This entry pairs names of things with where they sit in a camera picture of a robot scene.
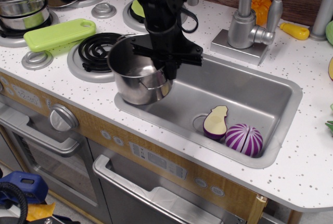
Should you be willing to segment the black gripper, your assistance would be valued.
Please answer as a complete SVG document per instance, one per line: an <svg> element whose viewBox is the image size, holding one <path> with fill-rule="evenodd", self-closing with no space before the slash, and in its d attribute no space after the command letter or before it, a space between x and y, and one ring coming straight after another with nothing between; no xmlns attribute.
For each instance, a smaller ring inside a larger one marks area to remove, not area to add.
<svg viewBox="0 0 333 224"><path fill-rule="evenodd" d="M165 31L149 30L146 35L132 37L133 52L149 57L155 68L163 68L168 80L174 80L182 63L202 65L203 49L188 40L177 23Z"/></svg>

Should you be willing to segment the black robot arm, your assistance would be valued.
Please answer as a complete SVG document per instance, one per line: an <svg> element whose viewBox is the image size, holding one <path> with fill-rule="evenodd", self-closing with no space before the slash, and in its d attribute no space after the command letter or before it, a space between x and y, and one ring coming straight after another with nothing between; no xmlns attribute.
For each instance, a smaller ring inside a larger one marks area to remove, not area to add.
<svg viewBox="0 0 333 224"><path fill-rule="evenodd" d="M203 49L188 40L181 15L197 17L183 7L186 0L138 0L145 15L147 35L132 41L134 53L152 59L169 80L176 78L182 63L202 65Z"/></svg>

